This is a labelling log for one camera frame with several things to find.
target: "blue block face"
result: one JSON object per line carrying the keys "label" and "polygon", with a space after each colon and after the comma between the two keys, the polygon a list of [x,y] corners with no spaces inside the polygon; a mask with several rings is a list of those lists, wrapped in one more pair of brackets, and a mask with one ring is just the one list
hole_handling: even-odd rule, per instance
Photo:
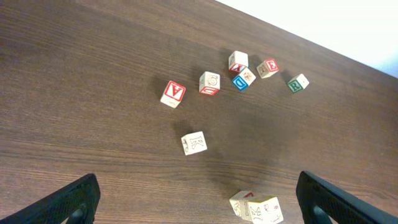
{"label": "blue block face", "polygon": [[249,87],[249,85],[244,81],[244,79],[242,77],[240,77],[239,75],[236,76],[233,80],[232,83],[234,83],[234,85],[236,85],[236,87],[243,91],[244,89],[246,89],[247,87]]}

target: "small cube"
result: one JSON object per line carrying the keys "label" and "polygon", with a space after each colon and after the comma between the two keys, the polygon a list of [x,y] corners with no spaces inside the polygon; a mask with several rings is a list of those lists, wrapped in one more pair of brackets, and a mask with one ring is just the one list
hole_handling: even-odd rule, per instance
{"label": "small cube", "polygon": [[284,220],[277,197],[252,197],[248,206],[253,224],[276,224]]}
{"label": "small cube", "polygon": [[169,84],[167,84],[167,87],[163,92],[160,102],[171,106],[172,108],[176,108],[181,103],[184,93],[184,86],[181,86],[176,82],[169,81]]}
{"label": "small cube", "polygon": [[308,84],[310,84],[310,82],[307,80],[307,78],[305,78],[303,74],[297,75],[287,83],[287,85],[289,86],[289,88],[292,90],[293,93],[305,89],[308,86]]}
{"label": "small cube", "polygon": [[251,83],[256,79],[256,76],[248,69],[245,68],[239,75],[237,75],[232,83],[238,88],[240,91],[245,90]]}
{"label": "small cube", "polygon": [[253,192],[248,190],[242,190],[229,199],[229,202],[232,206],[232,209],[235,212],[235,215],[241,217],[241,207],[239,204],[239,200],[241,200],[242,198],[253,197],[253,196],[254,196]]}
{"label": "small cube", "polygon": [[246,53],[235,50],[228,59],[228,69],[231,72],[242,72],[249,66],[249,58]]}
{"label": "small cube", "polygon": [[199,78],[199,92],[206,95],[215,95],[220,90],[220,75],[204,72]]}
{"label": "small cube", "polygon": [[273,74],[279,71],[278,65],[275,59],[267,59],[257,66],[257,71],[261,78],[271,77]]}
{"label": "small cube", "polygon": [[242,198],[239,200],[239,206],[241,208],[241,218],[246,221],[252,221],[251,215],[250,215],[250,209],[249,209],[249,204],[248,202],[250,201],[252,197],[246,197]]}
{"label": "small cube", "polygon": [[201,131],[184,135],[181,142],[186,156],[207,149],[205,137]]}

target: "red block face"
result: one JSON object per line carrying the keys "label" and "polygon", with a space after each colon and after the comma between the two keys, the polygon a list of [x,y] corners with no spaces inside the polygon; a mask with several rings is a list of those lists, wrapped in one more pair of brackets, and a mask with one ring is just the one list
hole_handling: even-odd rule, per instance
{"label": "red block face", "polygon": [[166,90],[164,91],[164,94],[166,96],[171,97],[177,101],[182,100],[184,93],[185,93],[185,87],[173,81],[169,81],[169,84],[167,85]]}
{"label": "red block face", "polygon": [[279,71],[279,68],[276,65],[275,59],[266,60],[266,64],[267,64],[267,67],[268,67],[268,71],[270,71],[270,72]]}
{"label": "red block face", "polygon": [[244,65],[240,65],[240,64],[238,64],[238,63],[236,63],[236,64],[234,64],[232,67],[231,67],[231,69],[230,69],[230,71],[231,72],[242,72],[243,70],[244,70],[244,68],[246,68],[246,66],[244,66]]}
{"label": "red block face", "polygon": [[218,92],[218,90],[219,89],[205,86],[205,87],[203,87],[203,89],[200,90],[200,93],[213,96],[213,95],[215,95]]}

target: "white wall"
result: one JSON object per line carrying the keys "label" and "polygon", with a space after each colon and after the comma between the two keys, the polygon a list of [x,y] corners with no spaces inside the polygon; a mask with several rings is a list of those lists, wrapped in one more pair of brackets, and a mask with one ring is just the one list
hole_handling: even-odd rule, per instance
{"label": "white wall", "polygon": [[398,77],[398,0],[217,0]]}

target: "wood grain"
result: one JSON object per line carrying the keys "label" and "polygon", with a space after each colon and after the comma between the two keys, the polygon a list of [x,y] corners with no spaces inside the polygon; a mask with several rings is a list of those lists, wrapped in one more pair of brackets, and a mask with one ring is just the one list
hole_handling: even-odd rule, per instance
{"label": "wood grain", "polygon": [[[301,170],[398,215],[396,78],[214,1],[1,10],[0,218],[92,172],[96,223],[244,223],[228,198],[245,188],[302,223]],[[281,71],[239,92],[234,50]],[[221,75],[214,97],[204,71]],[[175,110],[159,102],[169,80],[187,88]],[[209,149],[186,157],[192,131]]]}

